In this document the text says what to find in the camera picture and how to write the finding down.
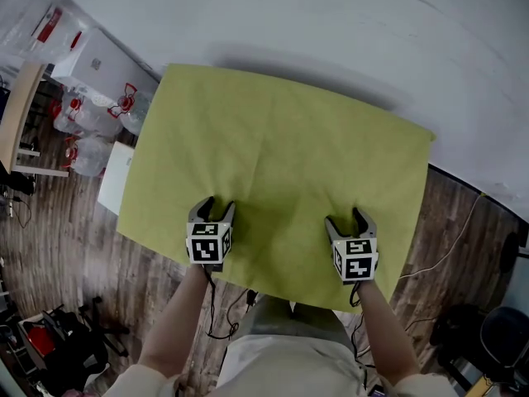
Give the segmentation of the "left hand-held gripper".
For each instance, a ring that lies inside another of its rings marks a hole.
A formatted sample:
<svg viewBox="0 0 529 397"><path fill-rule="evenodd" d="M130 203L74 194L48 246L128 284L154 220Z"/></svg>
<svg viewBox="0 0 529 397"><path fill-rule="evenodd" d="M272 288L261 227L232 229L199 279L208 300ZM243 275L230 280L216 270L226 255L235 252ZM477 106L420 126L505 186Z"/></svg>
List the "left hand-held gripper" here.
<svg viewBox="0 0 529 397"><path fill-rule="evenodd" d="M222 272L231 251L231 233L236 203L230 201L222 218L210 222L215 198L201 200L188 213L186 247L191 264L203 265L212 272Z"/></svg>

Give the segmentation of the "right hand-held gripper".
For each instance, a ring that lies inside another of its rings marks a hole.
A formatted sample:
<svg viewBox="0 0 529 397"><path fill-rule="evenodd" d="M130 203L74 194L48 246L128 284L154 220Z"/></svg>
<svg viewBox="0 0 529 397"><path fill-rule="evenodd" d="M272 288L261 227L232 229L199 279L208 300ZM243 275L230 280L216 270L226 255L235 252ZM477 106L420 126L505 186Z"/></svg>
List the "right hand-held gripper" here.
<svg viewBox="0 0 529 397"><path fill-rule="evenodd" d="M333 263L343 285L373 280L379 261L377 226L364 210L353 207L354 239L342 234L330 216L324 219L326 234L332 242Z"/></svg>

